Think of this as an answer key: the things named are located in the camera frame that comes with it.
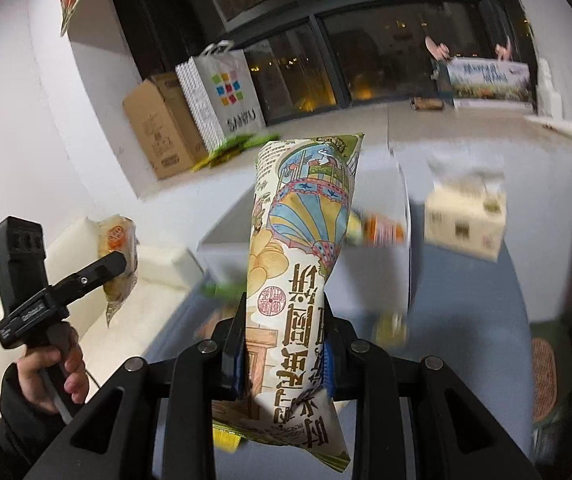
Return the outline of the left hand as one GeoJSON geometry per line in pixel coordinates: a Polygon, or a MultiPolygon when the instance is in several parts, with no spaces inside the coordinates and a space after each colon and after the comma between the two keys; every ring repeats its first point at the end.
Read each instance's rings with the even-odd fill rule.
{"type": "Polygon", "coordinates": [[[61,354],[54,346],[28,349],[16,361],[19,385],[24,398],[39,411],[57,414],[57,406],[40,377],[40,372],[55,366],[64,370],[63,389],[75,404],[83,404],[89,392],[89,379],[83,359],[83,351],[78,344],[78,333],[69,323],[64,323],[69,337],[69,351],[61,354]]]}

